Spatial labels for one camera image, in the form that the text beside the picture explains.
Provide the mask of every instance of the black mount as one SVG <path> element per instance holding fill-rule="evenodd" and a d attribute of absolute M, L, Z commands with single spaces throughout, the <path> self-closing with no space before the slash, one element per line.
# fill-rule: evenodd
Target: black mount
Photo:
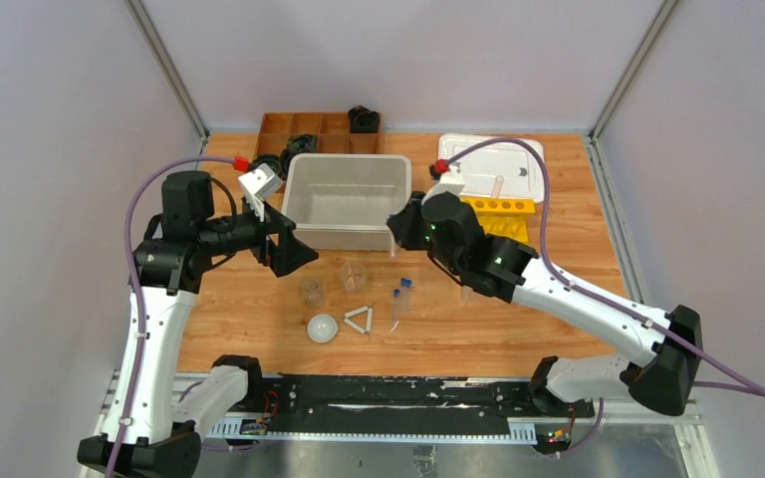
<path fill-rule="evenodd" d="M 247 205 L 235 217 L 209 219 L 215 213 L 211 181 L 207 172 L 181 171 L 162 183 L 162 213 L 150 220 L 133 251 L 143 286 L 197 294 L 203 274 L 217 267 L 212 258 L 247 249 L 277 277 L 318 259 L 318 252 L 295 238 L 295 223 L 268 203 L 265 221 Z M 154 238 L 160 225 L 162 237 Z"/>
<path fill-rule="evenodd" d="M 116 474 L 130 478 L 189 478 L 200 459 L 200 435 L 195 422 L 174 423 L 171 436 L 158 443 L 122 445 L 116 460 Z M 114 437 L 105 433 L 81 440 L 78 463 L 104 473 Z"/>
<path fill-rule="evenodd" d="M 669 329 L 702 349 L 702 328 L 699 314 L 685 306 L 677 306 L 666 315 Z M 646 366 L 630 363 L 620 374 L 629 387 L 629 395 L 652 411 L 668 416 L 681 416 L 687 406 L 696 371 L 701 359 L 672 339 L 655 344 L 655 358 Z M 547 375 L 558 357 L 542 358 L 529 382 L 529 393 L 544 413 L 555 413 L 567 406 L 547 389 Z"/>
<path fill-rule="evenodd" d="M 511 303 L 535 249 L 508 237 L 485 234 L 470 205 L 444 192 L 421 206 L 424 193 L 413 192 L 406 206 L 386 225 L 398 246 L 426 251 L 429 259 L 460 286 Z"/>

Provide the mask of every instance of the white ball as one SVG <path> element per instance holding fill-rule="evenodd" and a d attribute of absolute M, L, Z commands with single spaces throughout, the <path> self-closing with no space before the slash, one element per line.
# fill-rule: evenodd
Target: white ball
<path fill-rule="evenodd" d="M 338 331 L 339 325 L 336 323 L 336 319 L 327 314 L 319 314 L 313 317 L 309 321 L 309 325 L 306 326 L 306 333 L 309 335 L 309 338 L 319 344 L 331 341 Z"/>

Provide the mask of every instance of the wooden surface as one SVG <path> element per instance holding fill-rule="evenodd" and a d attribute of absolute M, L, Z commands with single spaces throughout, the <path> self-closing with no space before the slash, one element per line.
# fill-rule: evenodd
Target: wooden surface
<path fill-rule="evenodd" d="M 385 153 L 412 162 L 412 188 L 427 190 L 427 166 L 435 161 L 438 134 L 385 134 Z M 553 186 L 548 241 L 554 262 L 615 293 L 624 294 L 599 197 L 581 139 L 576 135 L 523 135 L 544 144 Z M 207 154 L 249 156 L 256 134 L 214 134 Z M 227 184 L 238 198 L 237 173 L 220 164 L 204 169 Z M 216 213 L 227 214 L 215 191 Z M 282 194 L 271 202 L 280 208 Z M 540 215 L 529 222 L 537 238 Z M 346 261 L 368 273 L 367 291 L 349 294 L 338 277 Z M 390 333 L 391 292 L 400 277 L 414 280 L 412 312 Z M 311 309 L 301 284 L 324 284 L 326 304 Z M 361 336 L 341 321 L 344 312 L 373 305 L 374 326 Z M 315 314 L 332 315 L 339 333 L 329 343 L 309 340 L 306 325 Z M 612 349 L 562 321 L 532 309 L 480 298 L 463 303 L 460 289 L 436 269 L 425 253 L 321 251 L 321 258 L 294 274 L 276 279 L 247 252 L 204 276 L 180 347 L 177 368 L 209 370 L 222 354 L 258 358 L 264 371 L 398 375 L 529 376 L 541 358 L 590 357 Z"/>

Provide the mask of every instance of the plastic cup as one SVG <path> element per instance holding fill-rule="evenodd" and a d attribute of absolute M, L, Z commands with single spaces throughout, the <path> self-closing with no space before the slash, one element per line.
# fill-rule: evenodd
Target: plastic cup
<path fill-rule="evenodd" d="M 339 269 L 339 278 L 348 292 L 359 292 L 365 289 L 365 266 L 348 262 Z"/>
<path fill-rule="evenodd" d="M 310 307 L 321 307 L 324 305 L 324 286 L 322 286 L 320 282 L 304 282 L 302 294 L 304 300 Z"/>

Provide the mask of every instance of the red connector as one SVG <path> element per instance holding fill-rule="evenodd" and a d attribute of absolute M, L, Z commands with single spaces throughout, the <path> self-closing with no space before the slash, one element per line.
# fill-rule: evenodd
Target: red connector
<path fill-rule="evenodd" d="M 450 170 L 450 165 L 447 164 L 446 159 L 439 159 L 438 161 L 435 162 L 434 170 L 436 174 L 443 174 Z"/>
<path fill-rule="evenodd" d="M 250 167 L 250 161 L 242 156 L 236 156 L 233 158 L 233 169 L 242 172 L 248 172 Z"/>

